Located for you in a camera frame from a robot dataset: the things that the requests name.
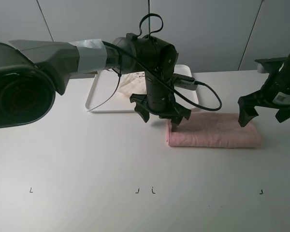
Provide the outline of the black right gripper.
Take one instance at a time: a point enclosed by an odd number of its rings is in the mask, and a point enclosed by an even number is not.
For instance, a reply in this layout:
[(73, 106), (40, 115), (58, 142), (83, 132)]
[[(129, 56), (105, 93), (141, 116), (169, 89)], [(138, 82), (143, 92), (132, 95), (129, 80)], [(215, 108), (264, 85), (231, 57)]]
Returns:
[(257, 90), (238, 100), (241, 127), (245, 127), (258, 116), (256, 106), (278, 109), (275, 117), (279, 123), (290, 118), (290, 75), (280, 72), (268, 76), (260, 90)]

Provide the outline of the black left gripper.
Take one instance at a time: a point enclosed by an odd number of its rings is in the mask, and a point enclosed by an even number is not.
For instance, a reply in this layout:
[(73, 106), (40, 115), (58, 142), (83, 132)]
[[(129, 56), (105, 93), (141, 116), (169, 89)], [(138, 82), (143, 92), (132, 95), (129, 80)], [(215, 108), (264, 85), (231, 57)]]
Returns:
[(162, 119), (170, 119), (171, 132), (176, 131), (183, 118), (189, 119), (191, 110), (176, 102), (173, 94), (132, 94), (130, 102), (136, 103), (134, 111), (147, 123), (150, 114)]

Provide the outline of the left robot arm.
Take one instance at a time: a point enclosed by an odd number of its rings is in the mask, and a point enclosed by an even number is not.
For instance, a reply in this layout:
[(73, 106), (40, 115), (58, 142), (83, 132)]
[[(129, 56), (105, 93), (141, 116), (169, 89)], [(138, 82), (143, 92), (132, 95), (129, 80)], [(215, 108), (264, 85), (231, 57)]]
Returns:
[(146, 94), (132, 94), (144, 121), (157, 115), (178, 126), (191, 110), (176, 102), (174, 74), (178, 53), (161, 39), (128, 33), (113, 43), (15, 40), (0, 43), (0, 128), (22, 126), (44, 117), (71, 77), (111, 69), (118, 75), (145, 72)]

